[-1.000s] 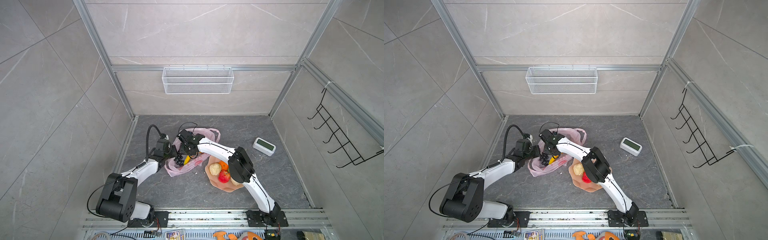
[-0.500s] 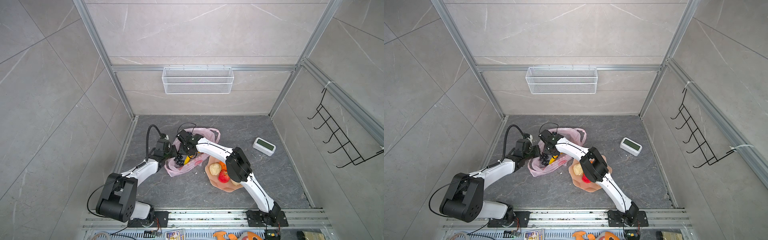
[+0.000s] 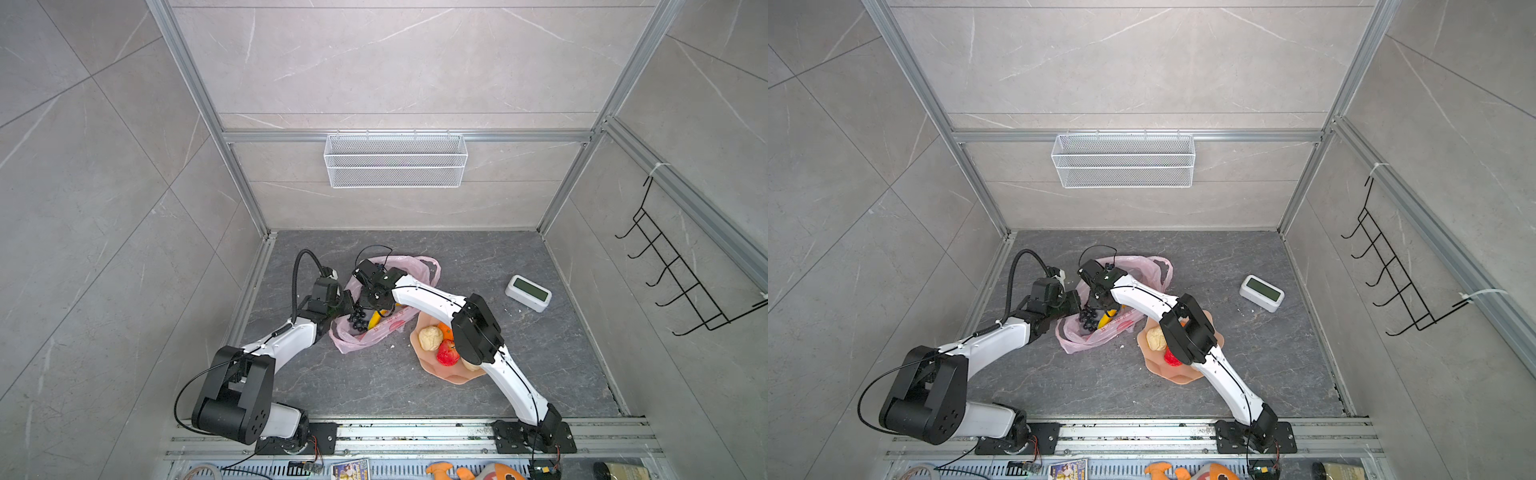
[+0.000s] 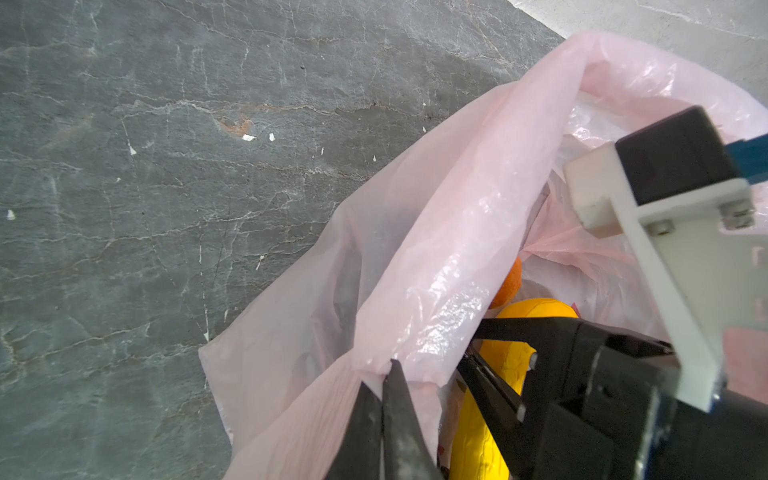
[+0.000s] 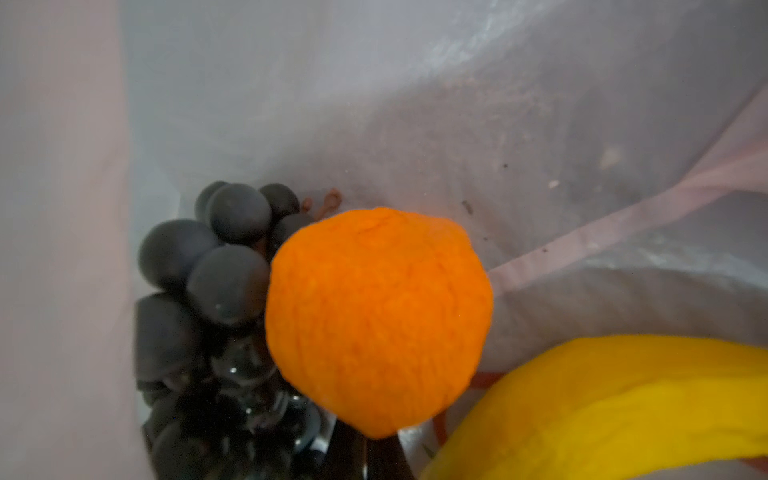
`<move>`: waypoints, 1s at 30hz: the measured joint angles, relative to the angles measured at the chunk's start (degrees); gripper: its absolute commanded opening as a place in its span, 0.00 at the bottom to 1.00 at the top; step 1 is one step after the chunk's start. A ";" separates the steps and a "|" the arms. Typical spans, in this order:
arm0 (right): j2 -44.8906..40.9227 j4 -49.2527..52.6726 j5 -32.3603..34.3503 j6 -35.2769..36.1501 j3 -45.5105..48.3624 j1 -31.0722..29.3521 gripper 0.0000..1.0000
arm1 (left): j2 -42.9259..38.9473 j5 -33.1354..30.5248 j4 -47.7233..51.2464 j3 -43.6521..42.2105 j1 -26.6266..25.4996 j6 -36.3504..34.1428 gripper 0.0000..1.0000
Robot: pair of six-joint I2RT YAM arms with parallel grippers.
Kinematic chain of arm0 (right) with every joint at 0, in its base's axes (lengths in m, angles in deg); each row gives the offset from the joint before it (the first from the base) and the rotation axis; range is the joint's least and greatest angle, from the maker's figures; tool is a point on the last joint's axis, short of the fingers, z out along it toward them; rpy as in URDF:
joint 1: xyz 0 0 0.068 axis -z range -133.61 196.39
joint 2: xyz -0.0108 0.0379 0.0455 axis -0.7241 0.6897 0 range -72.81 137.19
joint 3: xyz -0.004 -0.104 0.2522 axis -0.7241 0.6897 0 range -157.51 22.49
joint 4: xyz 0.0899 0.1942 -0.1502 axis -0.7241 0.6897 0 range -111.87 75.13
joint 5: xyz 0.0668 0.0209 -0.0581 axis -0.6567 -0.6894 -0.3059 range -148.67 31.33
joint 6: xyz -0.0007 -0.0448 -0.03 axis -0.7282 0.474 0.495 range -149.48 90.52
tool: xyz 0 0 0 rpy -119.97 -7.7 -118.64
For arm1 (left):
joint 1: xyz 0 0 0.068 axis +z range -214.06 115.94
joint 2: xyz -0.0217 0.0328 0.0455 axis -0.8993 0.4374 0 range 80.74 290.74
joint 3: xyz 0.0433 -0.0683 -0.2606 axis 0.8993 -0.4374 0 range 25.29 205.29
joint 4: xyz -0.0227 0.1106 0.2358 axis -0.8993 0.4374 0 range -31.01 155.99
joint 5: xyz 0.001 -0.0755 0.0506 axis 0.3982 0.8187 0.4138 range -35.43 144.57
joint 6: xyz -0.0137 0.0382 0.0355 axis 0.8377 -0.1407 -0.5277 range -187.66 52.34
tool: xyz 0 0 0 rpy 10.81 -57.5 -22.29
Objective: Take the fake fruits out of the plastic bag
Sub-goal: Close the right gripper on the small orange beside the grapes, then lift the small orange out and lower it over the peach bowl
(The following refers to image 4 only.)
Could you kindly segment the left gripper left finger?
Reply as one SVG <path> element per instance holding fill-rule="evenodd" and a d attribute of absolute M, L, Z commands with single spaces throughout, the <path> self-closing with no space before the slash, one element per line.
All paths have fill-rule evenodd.
<path fill-rule="evenodd" d="M 382 402 L 361 383 L 341 445 L 325 478 L 377 480 L 382 433 Z"/>

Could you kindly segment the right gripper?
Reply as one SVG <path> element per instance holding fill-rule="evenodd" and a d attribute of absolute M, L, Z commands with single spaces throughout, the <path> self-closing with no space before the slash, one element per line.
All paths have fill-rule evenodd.
<path fill-rule="evenodd" d="M 705 410 L 676 399 L 665 342 L 567 317 L 483 319 L 473 339 L 536 352 L 523 401 L 479 353 L 458 365 L 513 479 L 767 476 L 766 404 L 727 388 Z"/>

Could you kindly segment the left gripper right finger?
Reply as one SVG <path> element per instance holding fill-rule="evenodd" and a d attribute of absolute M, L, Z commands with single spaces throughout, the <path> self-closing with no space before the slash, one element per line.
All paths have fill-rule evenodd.
<path fill-rule="evenodd" d="M 382 415 L 384 477 L 442 479 L 427 449 L 402 365 L 395 359 L 383 381 Z"/>

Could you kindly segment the pink plastic bag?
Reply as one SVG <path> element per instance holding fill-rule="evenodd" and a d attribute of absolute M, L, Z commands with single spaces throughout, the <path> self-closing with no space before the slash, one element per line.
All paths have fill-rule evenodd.
<path fill-rule="evenodd" d="M 623 238 L 597 240 L 563 190 L 566 161 L 686 107 L 726 141 L 767 110 L 705 68 L 607 32 L 570 37 L 514 83 L 439 124 L 344 200 L 316 244 L 200 360 L 232 443 L 229 479 L 320 479 L 359 387 L 402 363 L 430 454 L 440 393 L 517 258 L 595 320 L 662 334 Z"/>

